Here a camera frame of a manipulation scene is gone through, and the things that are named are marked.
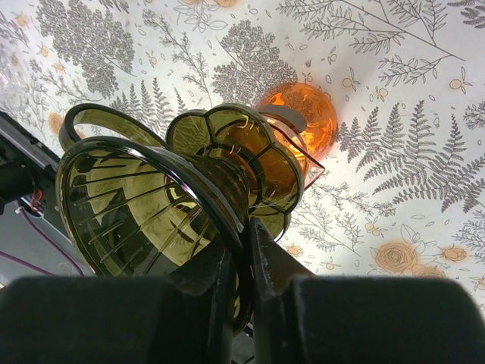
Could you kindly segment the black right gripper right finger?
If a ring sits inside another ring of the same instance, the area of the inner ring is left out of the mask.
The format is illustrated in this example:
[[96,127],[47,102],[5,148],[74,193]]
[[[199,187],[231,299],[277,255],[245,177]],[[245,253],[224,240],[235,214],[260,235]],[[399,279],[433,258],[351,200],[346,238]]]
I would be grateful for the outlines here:
[[258,363],[482,363],[484,324],[442,278],[318,276],[257,218],[248,239]]

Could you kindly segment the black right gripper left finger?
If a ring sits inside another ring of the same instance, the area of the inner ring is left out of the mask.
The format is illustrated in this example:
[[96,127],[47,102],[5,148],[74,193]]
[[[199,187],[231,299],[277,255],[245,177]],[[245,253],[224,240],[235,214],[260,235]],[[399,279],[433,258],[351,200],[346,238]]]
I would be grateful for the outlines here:
[[21,278],[1,294],[3,363],[228,363],[231,344],[221,243],[164,277]]

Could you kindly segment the olive green glass dripper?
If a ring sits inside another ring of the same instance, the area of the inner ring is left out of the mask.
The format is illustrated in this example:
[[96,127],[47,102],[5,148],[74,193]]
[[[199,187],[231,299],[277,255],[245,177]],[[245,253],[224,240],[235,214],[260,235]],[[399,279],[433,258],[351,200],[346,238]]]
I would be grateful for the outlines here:
[[59,132],[57,204],[68,236],[100,276],[160,276],[214,241],[236,269],[233,331],[252,314],[243,240],[257,218],[289,227],[307,169],[266,117],[226,103],[175,117],[165,137],[118,110],[75,105]]

